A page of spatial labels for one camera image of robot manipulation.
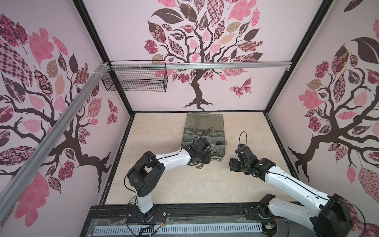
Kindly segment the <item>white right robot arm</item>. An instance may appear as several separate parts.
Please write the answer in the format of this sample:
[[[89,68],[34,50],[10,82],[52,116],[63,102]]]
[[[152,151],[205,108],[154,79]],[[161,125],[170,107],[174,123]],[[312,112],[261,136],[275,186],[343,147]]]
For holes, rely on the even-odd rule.
[[[274,185],[299,202],[294,204],[266,194],[255,208],[261,219],[283,217],[309,228],[318,237],[346,237],[352,230],[347,203],[340,195],[318,191],[293,178],[271,160],[259,160],[245,144],[239,144],[235,153],[237,158],[229,162],[230,171]]]

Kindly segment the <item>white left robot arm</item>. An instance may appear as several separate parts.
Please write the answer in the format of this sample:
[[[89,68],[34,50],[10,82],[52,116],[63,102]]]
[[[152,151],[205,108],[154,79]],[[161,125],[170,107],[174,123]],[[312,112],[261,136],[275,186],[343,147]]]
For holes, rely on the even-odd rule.
[[[209,164],[213,153],[214,149],[204,137],[172,153],[156,155],[151,151],[145,152],[124,178],[132,187],[139,211],[142,214],[152,211],[152,192],[164,172],[181,166]]]

